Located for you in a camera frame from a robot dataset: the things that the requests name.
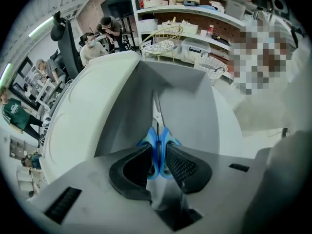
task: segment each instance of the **ceiling light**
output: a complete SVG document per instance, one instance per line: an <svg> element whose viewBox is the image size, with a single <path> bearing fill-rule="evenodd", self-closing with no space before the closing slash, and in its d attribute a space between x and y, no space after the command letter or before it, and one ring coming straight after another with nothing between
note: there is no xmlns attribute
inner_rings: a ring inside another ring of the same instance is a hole
<svg viewBox="0 0 312 234"><path fill-rule="evenodd" d="M28 36L32 37L39 29L41 29L42 27L48 25L48 23L50 23L52 20L53 20L53 17L50 17L49 19L44 21L42 24L40 24L36 29L34 29Z"/></svg>
<svg viewBox="0 0 312 234"><path fill-rule="evenodd" d="M8 73L8 71L9 71L9 69L10 69L10 66L11 66L11 64L8 63L8 64L6 65L6 67L5 67L4 71L3 71L3 73L2 73L2 76L1 76L1 78L0 78L0 87L2 86L2 84L3 84L3 82L4 82L4 78L5 78L6 74Z"/></svg>

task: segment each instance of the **black pants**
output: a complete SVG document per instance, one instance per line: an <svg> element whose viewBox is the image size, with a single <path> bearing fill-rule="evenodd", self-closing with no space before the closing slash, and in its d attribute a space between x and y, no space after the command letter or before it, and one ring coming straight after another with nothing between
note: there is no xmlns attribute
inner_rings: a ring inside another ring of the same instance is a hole
<svg viewBox="0 0 312 234"><path fill-rule="evenodd" d="M122 34L120 33L120 35L118 37L115 37L114 35L110 34L109 35L112 39L116 40L118 42L118 46L119 46L119 51L126 51L126 48L125 46L123 46L123 43L122 43ZM111 41L108 40L108 44L109 44L109 53L114 53L114 48L115 48L115 45L111 44Z"/></svg>
<svg viewBox="0 0 312 234"><path fill-rule="evenodd" d="M41 127L42 121L30 115L27 126L24 129L24 132L29 134L31 137L35 138L36 140L40 140L40 134L38 134L36 130L33 129L30 125Z"/></svg>

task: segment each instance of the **ceiling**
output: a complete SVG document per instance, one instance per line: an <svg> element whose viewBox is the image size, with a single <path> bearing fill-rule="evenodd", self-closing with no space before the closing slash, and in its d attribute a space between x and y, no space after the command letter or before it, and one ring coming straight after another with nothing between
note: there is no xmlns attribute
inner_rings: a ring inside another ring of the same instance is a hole
<svg viewBox="0 0 312 234"><path fill-rule="evenodd" d="M61 11L63 17L73 18L78 9L88 0L30 0L23 8L12 25L11 31L0 53L0 74L8 62L18 64L19 59L25 58L29 50L45 35L51 27L42 32L36 39L28 34L42 22L50 18L55 12Z"/></svg>

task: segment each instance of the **television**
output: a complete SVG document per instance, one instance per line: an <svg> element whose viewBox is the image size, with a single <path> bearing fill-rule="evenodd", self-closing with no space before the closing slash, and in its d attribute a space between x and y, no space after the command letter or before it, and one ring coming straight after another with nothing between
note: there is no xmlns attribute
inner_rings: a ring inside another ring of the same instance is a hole
<svg viewBox="0 0 312 234"><path fill-rule="evenodd" d="M101 8L104 16L112 16L116 19L133 15L131 0L105 0Z"/></svg>

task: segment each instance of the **scissors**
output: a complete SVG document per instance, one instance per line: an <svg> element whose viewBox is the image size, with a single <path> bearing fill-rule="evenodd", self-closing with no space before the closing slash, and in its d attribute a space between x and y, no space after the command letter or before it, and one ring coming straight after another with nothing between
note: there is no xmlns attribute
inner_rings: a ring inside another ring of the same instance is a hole
<svg viewBox="0 0 312 234"><path fill-rule="evenodd" d="M159 97L156 90L153 90L153 120L152 126L147 132L147 136L142 139L137 146L144 145L146 143L151 144L153 148L152 160L155 172L148 179L156 178L159 173L164 178L172 178L173 176L169 172L166 165L166 147L168 143L174 143L181 145L181 143L171 136L169 129L164 125Z"/></svg>

